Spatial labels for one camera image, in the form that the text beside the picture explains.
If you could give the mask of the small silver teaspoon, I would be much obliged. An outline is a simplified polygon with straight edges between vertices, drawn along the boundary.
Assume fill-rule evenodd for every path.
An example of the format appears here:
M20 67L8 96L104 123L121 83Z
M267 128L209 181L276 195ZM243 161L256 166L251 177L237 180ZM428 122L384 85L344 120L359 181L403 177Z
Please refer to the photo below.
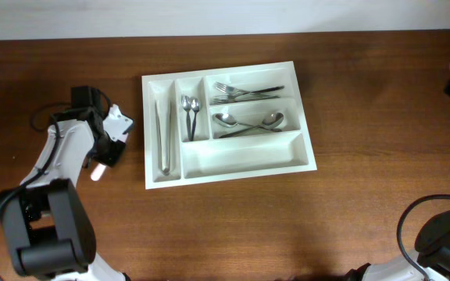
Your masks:
M202 103L200 102L200 100L196 97L193 97L191 99L191 110L194 113L194 118L192 120L192 125L191 125L191 138L190 141L193 141L195 138L195 131L196 131L196 126L197 126L197 115L200 112L202 107Z
M186 127L187 127L187 138L191 139L191 99L187 95L181 96L181 106L182 109L186 112Z

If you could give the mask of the white plastic knife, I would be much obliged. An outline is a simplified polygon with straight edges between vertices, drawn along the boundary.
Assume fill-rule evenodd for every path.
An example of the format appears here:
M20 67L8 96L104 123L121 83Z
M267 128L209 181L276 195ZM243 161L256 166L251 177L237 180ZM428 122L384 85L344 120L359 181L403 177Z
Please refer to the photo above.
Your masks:
M98 163L91 172L91 175L90 175L91 180L99 181L102 178L106 168L107 168L106 165Z

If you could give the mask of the silver fork dark handle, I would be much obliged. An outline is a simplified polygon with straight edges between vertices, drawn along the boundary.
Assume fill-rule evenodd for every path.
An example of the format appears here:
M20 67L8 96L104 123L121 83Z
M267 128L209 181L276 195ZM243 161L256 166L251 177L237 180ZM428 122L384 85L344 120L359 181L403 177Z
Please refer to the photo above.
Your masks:
M247 91L247 90L242 90L240 88L236 88L236 87L232 87L220 82L215 82L213 84L213 86L218 90L223 92L225 95L228 96L241 96L244 94L262 94L262 93L266 93L266 92L272 92L272 91L279 91L279 90L283 90L284 86L277 86L277 87L268 87L262 90L256 90L256 91Z

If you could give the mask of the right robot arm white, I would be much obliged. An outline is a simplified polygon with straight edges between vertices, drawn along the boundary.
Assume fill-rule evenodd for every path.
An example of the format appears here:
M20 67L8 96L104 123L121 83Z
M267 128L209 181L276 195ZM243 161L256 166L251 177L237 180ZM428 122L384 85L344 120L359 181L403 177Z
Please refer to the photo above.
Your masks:
M401 255L384 264L369 263L352 269L342 280L450 280L450 210L429 219L419 231L412 251L402 242L402 227L407 215L419 204L433 201L450 201L450 194L432 194L420 197L401 214L396 228L396 240Z

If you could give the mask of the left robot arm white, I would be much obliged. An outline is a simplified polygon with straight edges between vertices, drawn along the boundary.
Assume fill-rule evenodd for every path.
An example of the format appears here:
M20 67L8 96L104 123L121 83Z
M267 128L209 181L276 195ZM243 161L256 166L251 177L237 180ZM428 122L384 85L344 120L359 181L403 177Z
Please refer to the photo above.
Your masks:
M74 87L29 175L0 193L0 223L19 276L39 280L127 280L97 252L95 231L77 193L83 168L113 167L133 120L99 89Z

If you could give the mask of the metal kitchen tongs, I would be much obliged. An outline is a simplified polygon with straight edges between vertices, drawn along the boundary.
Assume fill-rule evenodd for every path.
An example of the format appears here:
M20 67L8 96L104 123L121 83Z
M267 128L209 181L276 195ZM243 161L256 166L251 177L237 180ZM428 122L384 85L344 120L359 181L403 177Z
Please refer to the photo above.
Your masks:
M159 125L159 148L161 152L161 171L170 174L170 101L159 99L155 102L157 121Z

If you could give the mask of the large silver spoon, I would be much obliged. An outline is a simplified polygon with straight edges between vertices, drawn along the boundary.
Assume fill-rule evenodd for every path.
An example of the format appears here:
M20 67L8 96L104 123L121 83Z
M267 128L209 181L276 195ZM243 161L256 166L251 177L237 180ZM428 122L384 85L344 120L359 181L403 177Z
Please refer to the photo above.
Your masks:
M216 120L219 124L223 125L237 125L237 120L231 116L230 114L222 114L217 113L213 116L213 119ZM248 128L235 131L233 133L226 133L220 138L227 138L227 137L236 137L243 133L246 133L248 131L254 130L254 129L262 129L267 131L277 131L277 127L284 121L284 114L281 112L273 113L269 116L267 116L259 125L250 126Z
M253 126L238 122L228 113L216 113L212 119L221 126L232 128L236 126L246 126L248 129L264 129L278 131L277 127L284 121L284 115L280 112L268 115L259 125Z

